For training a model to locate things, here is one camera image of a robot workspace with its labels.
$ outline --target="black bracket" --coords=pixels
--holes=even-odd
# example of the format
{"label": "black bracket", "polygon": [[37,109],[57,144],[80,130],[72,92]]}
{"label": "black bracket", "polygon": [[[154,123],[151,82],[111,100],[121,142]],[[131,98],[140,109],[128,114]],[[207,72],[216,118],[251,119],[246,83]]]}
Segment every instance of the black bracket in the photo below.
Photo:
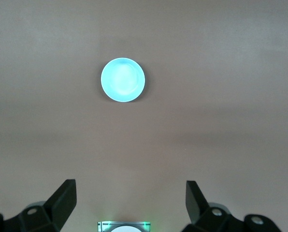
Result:
{"label": "black bracket", "polygon": [[66,180],[42,206],[26,208],[5,221],[0,214],[0,232],[59,232],[75,205],[75,180]]}
{"label": "black bracket", "polygon": [[240,221],[222,207],[210,206],[195,181],[187,181],[186,208],[191,224],[182,232],[281,232],[265,216],[250,214]]}

